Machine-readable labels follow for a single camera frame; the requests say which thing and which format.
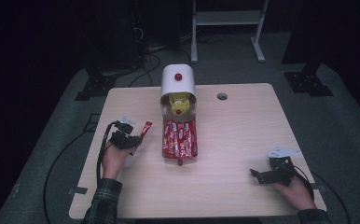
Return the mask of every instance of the plaid sleeve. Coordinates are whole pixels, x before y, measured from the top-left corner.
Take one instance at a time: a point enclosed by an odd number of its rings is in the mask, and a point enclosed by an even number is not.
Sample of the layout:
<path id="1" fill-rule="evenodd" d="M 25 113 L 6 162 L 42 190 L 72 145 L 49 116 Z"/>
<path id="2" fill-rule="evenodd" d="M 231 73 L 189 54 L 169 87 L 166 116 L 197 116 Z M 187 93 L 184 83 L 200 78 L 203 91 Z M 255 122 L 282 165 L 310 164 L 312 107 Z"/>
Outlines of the plaid sleeve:
<path id="1" fill-rule="evenodd" d="M 320 209 L 306 209 L 298 212 L 301 224 L 330 224 L 326 211 Z"/>
<path id="2" fill-rule="evenodd" d="M 117 180 L 101 179 L 93 195 L 91 206 L 81 223 L 117 223 L 117 204 L 121 189 L 122 184 Z"/>

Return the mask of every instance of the table top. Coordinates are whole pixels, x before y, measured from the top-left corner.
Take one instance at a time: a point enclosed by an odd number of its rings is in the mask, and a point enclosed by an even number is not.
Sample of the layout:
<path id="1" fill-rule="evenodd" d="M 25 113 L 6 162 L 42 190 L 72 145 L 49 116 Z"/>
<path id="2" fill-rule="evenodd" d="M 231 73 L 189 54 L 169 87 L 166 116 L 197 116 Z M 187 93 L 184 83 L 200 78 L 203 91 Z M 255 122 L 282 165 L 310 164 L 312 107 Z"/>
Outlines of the table top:
<path id="1" fill-rule="evenodd" d="M 225 93 L 227 100 L 219 100 Z M 297 213 L 271 186 L 259 185 L 249 169 L 270 170 L 267 154 L 277 146 L 299 149 L 270 84 L 196 86 L 196 162 L 178 166 L 162 158 L 160 87 L 113 89 L 108 95 L 78 182 L 71 218 L 83 218 L 96 190 L 96 161 L 107 125 L 126 117 L 139 135 L 153 125 L 118 176 L 123 189 L 118 218 L 266 217 Z M 302 155 L 292 157 L 313 183 Z M 325 203 L 314 191 L 318 208 Z"/>

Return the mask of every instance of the red button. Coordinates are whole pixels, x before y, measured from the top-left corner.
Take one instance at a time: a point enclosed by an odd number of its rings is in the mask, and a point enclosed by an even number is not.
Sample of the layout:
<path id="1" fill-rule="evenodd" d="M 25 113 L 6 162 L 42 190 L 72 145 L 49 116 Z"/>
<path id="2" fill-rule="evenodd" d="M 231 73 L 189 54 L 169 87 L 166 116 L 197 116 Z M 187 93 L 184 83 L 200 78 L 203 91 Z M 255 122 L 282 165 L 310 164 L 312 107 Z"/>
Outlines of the red button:
<path id="1" fill-rule="evenodd" d="M 176 81 L 180 81 L 183 78 L 183 76 L 180 73 L 177 73 L 176 75 L 174 75 L 174 79 L 176 79 Z"/>

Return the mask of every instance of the dark background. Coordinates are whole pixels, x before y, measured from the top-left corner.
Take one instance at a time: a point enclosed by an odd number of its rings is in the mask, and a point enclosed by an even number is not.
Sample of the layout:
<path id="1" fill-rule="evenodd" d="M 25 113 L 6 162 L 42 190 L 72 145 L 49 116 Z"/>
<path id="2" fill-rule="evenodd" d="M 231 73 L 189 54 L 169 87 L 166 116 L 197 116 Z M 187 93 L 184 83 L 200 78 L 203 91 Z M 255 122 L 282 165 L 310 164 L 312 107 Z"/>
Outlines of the dark background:
<path id="1" fill-rule="evenodd" d="M 190 0 L 92 2 L 0 0 L 0 208 L 86 61 L 138 64 L 134 25 L 173 46 L 190 31 Z M 259 3 L 200 0 L 198 6 L 248 9 Z M 103 16 L 110 10 L 111 20 Z M 281 31 L 293 32 L 283 63 L 305 63 L 318 53 L 360 104 L 360 1 L 270 0 L 263 32 Z"/>

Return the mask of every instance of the hand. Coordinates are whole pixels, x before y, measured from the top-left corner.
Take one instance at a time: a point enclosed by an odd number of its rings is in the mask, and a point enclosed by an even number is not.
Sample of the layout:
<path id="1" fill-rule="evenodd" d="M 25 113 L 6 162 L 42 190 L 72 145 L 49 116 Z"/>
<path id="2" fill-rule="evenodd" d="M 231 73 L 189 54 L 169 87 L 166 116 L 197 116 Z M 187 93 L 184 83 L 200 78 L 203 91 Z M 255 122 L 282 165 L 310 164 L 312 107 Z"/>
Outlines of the hand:
<path id="1" fill-rule="evenodd" d="M 116 179 L 133 148 L 118 149 L 110 141 L 105 144 L 105 148 L 107 149 L 102 160 L 104 168 L 102 178 Z"/>
<path id="2" fill-rule="evenodd" d="M 303 182 L 296 176 L 293 177 L 288 187 L 279 183 L 272 184 L 272 186 L 299 211 L 317 208 L 309 191 L 306 189 Z"/>

